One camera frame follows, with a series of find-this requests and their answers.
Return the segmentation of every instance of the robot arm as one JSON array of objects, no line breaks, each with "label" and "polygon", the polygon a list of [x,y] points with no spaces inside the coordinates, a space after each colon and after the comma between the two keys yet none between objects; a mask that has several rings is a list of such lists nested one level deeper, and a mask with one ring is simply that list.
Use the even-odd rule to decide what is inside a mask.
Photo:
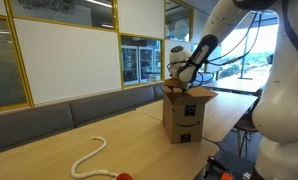
[{"label": "robot arm", "polygon": [[[264,136],[255,169],[264,179],[298,179],[298,0],[219,0],[197,49],[173,69],[172,78],[194,81],[210,53],[245,15],[268,8],[278,15],[279,30],[271,73],[253,112],[253,123]],[[184,54],[177,49],[172,53],[171,58]]]},{"label": "robot arm", "polygon": [[196,79],[196,74],[203,63],[220,42],[243,20],[249,10],[238,8],[233,1],[220,0],[210,15],[202,39],[188,62],[178,71],[180,81],[189,83]]}]

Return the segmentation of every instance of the table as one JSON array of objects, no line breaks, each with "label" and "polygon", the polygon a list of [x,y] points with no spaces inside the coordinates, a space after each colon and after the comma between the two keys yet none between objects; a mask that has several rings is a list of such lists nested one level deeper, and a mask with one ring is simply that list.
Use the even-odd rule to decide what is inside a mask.
[{"label": "table", "polygon": [[[161,121],[130,111],[0,153],[0,179],[73,179],[73,163],[102,145],[90,140],[104,137],[108,145],[83,162],[77,172],[108,169],[127,172],[134,179],[194,179],[218,147],[206,140],[171,144]],[[108,176],[88,178],[113,180]]]},{"label": "table", "polygon": [[251,80],[224,78],[204,84],[202,86],[206,88],[212,88],[214,90],[236,91],[240,93],[250,93],[255,95],[256,92],[265,84],[266,82],[260,79]]},{"label": "table", "polygon": [[[256,101],[257,97],[220,91],[215,92],[218,95],[210,100],[205,107],[202,137],[218,143],[230,132],[241,116]],[[162,107],[163,101],[161,100],[136,110],[155,119],[162,120]]]}]

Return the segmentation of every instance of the gray bench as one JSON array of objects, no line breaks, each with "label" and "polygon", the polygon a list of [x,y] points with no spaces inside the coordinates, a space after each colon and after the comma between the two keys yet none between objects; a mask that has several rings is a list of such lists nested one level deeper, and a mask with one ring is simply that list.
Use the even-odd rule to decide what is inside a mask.
[{"label": "gray bench", "polygon": [[155,101],[153,86],[121,90],[70,102],[76,127],[136,109]]},{"label": "gray bench", "polygon": [[0,152],[162,99],[162,83],[0,115]]},{"label": "gray bench", "polygon": [[0,152],[73,128],[69,103],[0,115]]}]

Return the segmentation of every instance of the cable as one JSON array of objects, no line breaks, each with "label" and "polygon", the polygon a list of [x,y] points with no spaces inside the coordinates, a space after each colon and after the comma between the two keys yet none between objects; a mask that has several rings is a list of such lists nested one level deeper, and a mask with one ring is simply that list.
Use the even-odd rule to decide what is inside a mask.
[{"label": "cable", "polygon": [[96,149],[92,153],[90,153],[90,154],[86,155],[85,157],[83,157],[83,158],[79,159],[78,161],[76,161],[73,164],[73,166],[71,167],[71,176],[74,177],[74,178],[77,178],[77,179],[86,178],[86,177],[95,176],[95,175],[106,175],[106,176],[117,177],[119,175],[118,173],[110,172],[108,170],[95,170],[95,171],[90,171],[90,172],[82,173],[82,174],[76,173],[76,168],[78,167],[78,165],[80,163],[82,163],[83,161],[89,159],[93,155],[97,154],[98,152],[100,152],[101,150],[103,150],[107,146],[107,141],[103,137],[95,136],[95,137],[91,137],[90,139],[100,140],[100,141],[103,142],[103,144],[102,144],[102,146],[100,146],[98,149]]},{"label": "cable", "polygon": [[187,60],[183,60],[183,61],[178,61],[178,62],[172,62],[172,63],[169,63],[169,64],[167,65],[167,69],[168,69],[168,71],[170,72],[170,68],[171,68],[172,65],[179,64],[179,63],[186,63],[186,62],[188,62],[188,61],[187,61]]},{"label": "cable", "polygon": [[220,57],[217,57],[217,58],[208,60],[208,61],[209,61],[209,62],[212,62],[212,61],[216,61],[216,60],[218,60],[218,59],[221,59],[221,58],[227,56],[228,54],[230,54],[233,50],[235,50],[235,49],[241,44],[241,42],[247,37],[247,35],[249,34],[249,31],[250,31],[250,29],[251,29],[253,23],[255,22],[257,15],[258,15],[258,13],[255,13],[255,15],[253,16],[253,19],[252,19],[252,21],[251,21],[251,23],[250,23],[250,25],[249,25],[249,27],[248,27],[248,29],[247,29],[247,32],[246,32],[245,36],[239,41],[239,43],[238,43],[235,47],[233,47],[233,48],[232,48],[229,52],[227,52],[226,54],[224,54],[224,55],[222,55],[222,56],[220,56]]},{"label": "cable", "polygon": [[[214,73],[212,73],[212,72],[204,72],[204,73],[198,72],[198,74],[201,76],[201,81],[199,81],[199,80],[195,80],[194,82],[199,82],[199,85],[191,86],[190,88],[196,88],[196,87],[199,87],[199,86],[201,86],[202,84],[204,84],[205,82],[209,82],[210,80],[212,80],[212,79],[214,78]],[[204,80],[204,79],[203,79],[203,74],[211,74],[211,78],[209,78],[208,80]]]},{"label": "cable", "polygon": [[234,59],[231,59],[229,61],[226,61],[226,62],[224,62],[222,64],[215,64],[215,63],[209,63],[209,64],[212,64],[212,65],[215,65],[215,66],[223,66],[223,65],[226,65],[226,64],[234,63],[234,62],[240,60],[241,58],[246,57],[251,52],[251,50],[253,49],[253,47],[255,46],[255,44],[257,42],[258,35],[259,35],[259,29],[260,29],[260,26],[261,26],[261,19],[262,19],[262,14],[259,15],[257,34],[256,34],[255,40],[253,41],[253,44],[250,47],[250,49],[248,50],[248,52],[246,52],[245,54],[243,54],[243,55],[241,55],[241,56],[239,56],[237,58],[234,58]]}]

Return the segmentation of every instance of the glass partition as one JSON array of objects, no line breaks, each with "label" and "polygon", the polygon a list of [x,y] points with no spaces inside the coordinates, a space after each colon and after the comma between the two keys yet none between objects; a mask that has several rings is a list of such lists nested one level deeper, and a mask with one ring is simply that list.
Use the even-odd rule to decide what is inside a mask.
[{"label": "glass partition", "polygon": [[15,16],[114,29],[111,0],[11,0]]},{"label": "glass partition", "polygon": [[27,103],[6,20],[0,19],[0,107]]},{"label": "glass partition", "polygon": [[[223,42],[222,51],[224,54],[228,51],[224,47],[233,47],[234,39],[240,39],[247,29],[234,30]],[[234,57],[241,56],[252,47],[255,39],[255,45],[250,53],[242,60],[233,64],[221,67],[219,78],[261,78],[266,80],[269,77],[272,64],[273,54],[276,47],[276,39],[278,32],[278,24],[270,26],[262,26],[256,39],[257,28],[251,28],[246,40],[238,46],[226,58],[222,58],[221,62],[226,62]]]},{"label": "glass partition", "polygon": [[121,36],[123,85],[161,80],[161,41]]},{"label": "glass partition", "polygon": [[190,42],[192,9],[177,1],[165,1],[165,38]]}]

